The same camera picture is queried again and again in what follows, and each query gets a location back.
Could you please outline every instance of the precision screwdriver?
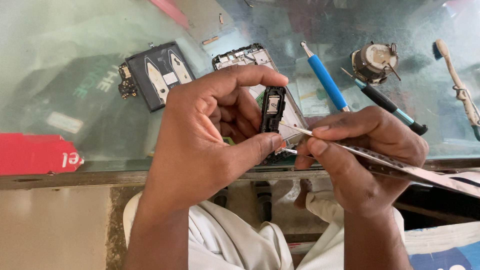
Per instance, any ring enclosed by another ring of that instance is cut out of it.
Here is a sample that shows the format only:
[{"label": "precision screwdriver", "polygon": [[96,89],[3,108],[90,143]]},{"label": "precision screwdriver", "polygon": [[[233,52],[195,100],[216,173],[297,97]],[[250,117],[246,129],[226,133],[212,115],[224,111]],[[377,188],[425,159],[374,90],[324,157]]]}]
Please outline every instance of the precision screwdriver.
[{"label": "precision screwdriver", "polygon": [[417,133],[420,136],[427,132],[427,125],[420,125],[419,123],[415,122],[406,113],[402,112],[402,110],[400,110],[397,105],[395,105],[395,103],[393,103],[389,98],[387,98],[384,94],[378,91],[375,87],[361,81],[358,78],[355,78],[343,68],[341,69],[350,76],[350,78],[360,88],[363,94],[365,94],[368,98],[375,102],[375,104],[384,108],[386,111],[400,119],[400,121],[407,125],[413,132]]}]

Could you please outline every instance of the right hand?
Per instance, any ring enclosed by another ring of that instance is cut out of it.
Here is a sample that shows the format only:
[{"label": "right hand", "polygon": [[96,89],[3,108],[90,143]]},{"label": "right hand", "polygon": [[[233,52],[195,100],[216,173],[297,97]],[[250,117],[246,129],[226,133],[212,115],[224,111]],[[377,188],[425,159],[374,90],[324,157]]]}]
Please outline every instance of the right hand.
[{"label": "right hand", "polygon": [[[339,204],[362,217],[388,211],[409,181],[374,176],[356,156],[329,141],[342,140],[417,167],[423,165],[428,153],[425,140],[377,106],[325,117],[313,125],[312,132],[314,137],[297,147],[298,154],[312,154],[330,174]],[[313,160],[303,156],[297,156],[295,161],[298,169],[312,164]]]}]

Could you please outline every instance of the tweezers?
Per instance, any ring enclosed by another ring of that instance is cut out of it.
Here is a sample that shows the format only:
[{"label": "tweezers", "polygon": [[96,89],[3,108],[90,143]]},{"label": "tweezers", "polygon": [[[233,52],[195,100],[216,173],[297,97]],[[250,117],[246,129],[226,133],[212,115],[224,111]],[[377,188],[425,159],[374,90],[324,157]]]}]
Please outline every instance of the tweezers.
[{"label": "tweezers", "polygon": [[[313,137],[313,134],[310,130],[290,126],[283,123],[281,124]],[[420,184],[432,185],[454,192],[463,193],[472,197],[480,198],[479,186],[460,182],[455,179],[448,178],[445,175],[439,175],[415,166],[411,166],[362,147],[351,146],[340,142],[331,143],[346,149],[348,152],[354,155],[366,158],[369,162],[368,164],[363,164],[363,166],[371,173],[417,182]]]}]

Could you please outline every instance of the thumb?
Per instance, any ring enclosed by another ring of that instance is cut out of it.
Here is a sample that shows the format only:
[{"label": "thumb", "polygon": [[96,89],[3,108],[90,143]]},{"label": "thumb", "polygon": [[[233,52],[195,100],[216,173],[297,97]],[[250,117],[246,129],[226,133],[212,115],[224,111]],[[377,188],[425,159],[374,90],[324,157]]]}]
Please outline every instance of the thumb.
[{"label": "thumb", "polygon": [[283,139],[278,133],[260,133],[237,145],[226,147],[225,150],[235,162],[232,169],[238,176],[260,164],[270,153],[279,148]]}]

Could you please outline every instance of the left hand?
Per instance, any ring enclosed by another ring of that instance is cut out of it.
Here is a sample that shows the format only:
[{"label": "left hand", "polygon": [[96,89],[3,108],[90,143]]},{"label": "left hand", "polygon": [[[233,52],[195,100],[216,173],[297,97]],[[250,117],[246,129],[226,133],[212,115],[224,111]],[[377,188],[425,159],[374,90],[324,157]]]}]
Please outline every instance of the left hand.
[{"label": "left hand", "polygon": [[235,65],[173,88],[142,197],[162,209],[185,209],[259,164],[283,140],[276,133],[258,134],[261,111],[243,86],[287,83],[266,66]]}]

